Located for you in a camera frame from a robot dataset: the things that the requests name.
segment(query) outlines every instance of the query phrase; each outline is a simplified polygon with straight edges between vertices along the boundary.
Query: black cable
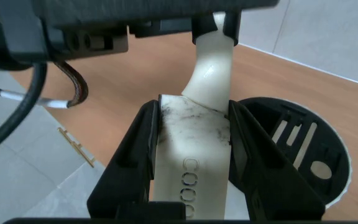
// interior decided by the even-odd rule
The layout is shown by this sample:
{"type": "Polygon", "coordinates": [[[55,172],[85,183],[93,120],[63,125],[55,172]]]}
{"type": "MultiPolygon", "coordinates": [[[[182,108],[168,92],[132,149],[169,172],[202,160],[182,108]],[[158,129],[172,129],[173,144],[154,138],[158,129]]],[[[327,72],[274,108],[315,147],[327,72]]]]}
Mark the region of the black cable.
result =
{"type": "Polygon", "coordinates": [[[30,88],[16,110],[8,117],[4,124],[0,126],[0,143],[3,142],[17,127],[24,118],[30,113],[36,104],[44,87],[47,76],[47,64],[37,63],[34,65],[34,72],[30,88]]]}

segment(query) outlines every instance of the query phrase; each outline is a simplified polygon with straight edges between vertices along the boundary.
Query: white wall tile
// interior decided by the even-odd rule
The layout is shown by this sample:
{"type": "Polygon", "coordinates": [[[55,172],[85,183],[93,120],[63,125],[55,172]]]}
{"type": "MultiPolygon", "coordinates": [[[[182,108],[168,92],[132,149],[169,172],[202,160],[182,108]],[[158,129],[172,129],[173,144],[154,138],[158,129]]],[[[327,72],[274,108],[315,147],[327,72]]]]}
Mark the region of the white wall tile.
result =
{"type": "Polygon", "coordinates": [[[82,217],[68,202],[60,189],[55,189],[23,217],[75,218],[82,217]]]}
{"type": "Polygon", "coordinates": [[[281,0],[274,8],[243,11],[239,42],[273,52],[289,1],[281,0]]]}
{"type": "Polygon", "coordinates": [[[90,216],[86,207],[86,201],[104,171],[104,166],[100,162],[96,161],[94,164],[94,168],[89,164],[83,164],[58,186],[66,195],[68,201],[75,207],[76,211],[82,214],[83,217],[90,216]]]}
{"type": "Polygon", "coordinates": [[[290,1],[274,54],[358,81],[358,0],[290,1]]]}
{"type": "Polygon", "coordinates": [[[21,216],[56,186],[18,156],[0,165],[0,223],[21,216]]]}
{"type": "Polygon", "coordinates": [[[52,179],[56,185],[61,184],[86,162],[57,129],[39,137],[19,155],[52,179]]]}

